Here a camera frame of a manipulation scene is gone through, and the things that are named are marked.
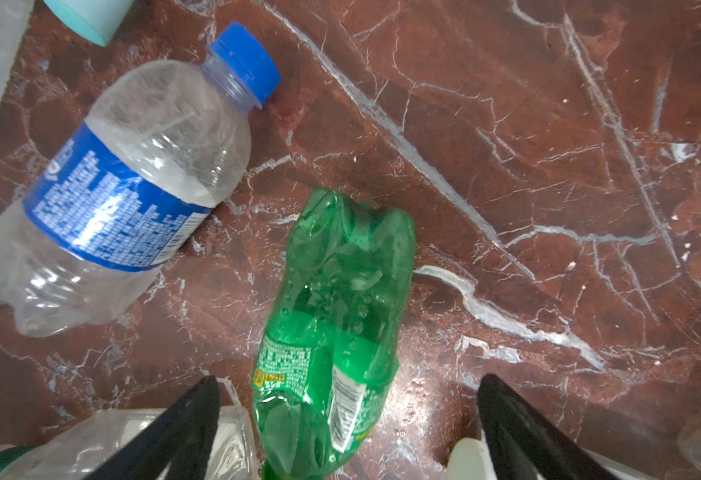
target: crushed green bottle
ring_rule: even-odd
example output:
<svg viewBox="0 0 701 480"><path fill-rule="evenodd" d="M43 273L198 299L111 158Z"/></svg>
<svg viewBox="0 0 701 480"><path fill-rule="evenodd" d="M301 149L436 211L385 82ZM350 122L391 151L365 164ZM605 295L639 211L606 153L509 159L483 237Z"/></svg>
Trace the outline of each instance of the crushed green bottle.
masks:
<svg viewBox="0 0 701 480"><path fill-rule="evenodd" d="M414 267L414 221L317 189L292 229L252 375L262 477L318 480L379 420Z"/></svg>

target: red marble floor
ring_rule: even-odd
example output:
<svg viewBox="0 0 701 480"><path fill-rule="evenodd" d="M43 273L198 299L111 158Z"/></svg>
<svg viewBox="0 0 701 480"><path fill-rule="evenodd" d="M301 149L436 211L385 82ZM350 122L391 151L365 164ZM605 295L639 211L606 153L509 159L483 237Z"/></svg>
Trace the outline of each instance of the red marble floor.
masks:
<svg viewBox="0 0 701 480"><path fill-rule="evenodd" d="M0 443L249 374L311 189L415 218L401 370L335 478L444 478L497 372L579 445L701 478L701 0L139 0L108 48L39 2L0 109L0 212L96 97L246 24L284 77L245 181L105 326L46 339L0 308Z"/></svg>

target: blue bottle label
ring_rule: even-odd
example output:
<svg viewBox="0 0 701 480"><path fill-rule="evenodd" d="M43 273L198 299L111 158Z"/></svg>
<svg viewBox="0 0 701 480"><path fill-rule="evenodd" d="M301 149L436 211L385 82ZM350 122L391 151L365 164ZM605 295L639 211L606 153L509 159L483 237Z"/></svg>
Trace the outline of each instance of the blue bottle label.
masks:
<svg viewBox="0 0 701 480"><path fill-rule="evenodd" d="M22 206L68 252L125 272L169 260L212 210L186 204L145 180L86 124L52 159Z"/></svg>

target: blue bottle cap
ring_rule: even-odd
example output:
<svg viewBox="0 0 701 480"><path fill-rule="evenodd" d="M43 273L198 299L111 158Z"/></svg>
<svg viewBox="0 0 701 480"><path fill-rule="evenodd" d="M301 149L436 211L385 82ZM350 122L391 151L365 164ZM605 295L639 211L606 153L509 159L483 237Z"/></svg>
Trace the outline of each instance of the blue bottle cap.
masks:
<svg viewBox="0 0 701 480"><path fill-rule="evenodd" d="M244 81L262 104L281 82L281 74L265 48L240 23L233 22L209 45Z"/></svg>

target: barcode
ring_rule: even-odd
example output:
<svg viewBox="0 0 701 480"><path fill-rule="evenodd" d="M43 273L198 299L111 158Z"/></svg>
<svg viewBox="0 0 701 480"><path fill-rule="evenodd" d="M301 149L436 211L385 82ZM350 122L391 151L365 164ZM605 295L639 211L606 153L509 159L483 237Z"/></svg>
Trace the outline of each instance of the barcode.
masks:
<svg viewBox="0 0 701 480"><path fill-rule="evenodd" d="M191 214L191 216L189 216L188 219L185 220L185 223L180 227L180 230L177 230L177 233L174 234L171 240L169 240L169 243L166 244L161 253L156 256L155 260L153 260L153 264L160 264L166 260L169 260L172 255L174 255L174 252L176 252L180 246L185 243L185 240L188 239L193 231L196 230L196 227L200 225L208 215L209 214L199 213Z"/></svg>
<svg viewBox="0 0 701 480"><path fill-rule="evenodd" d="M353 438L353 429L363 405L366 385L355 383L336 366L332 370L332 406L329 410L329 432L332 447L345 453Z"/></svg>

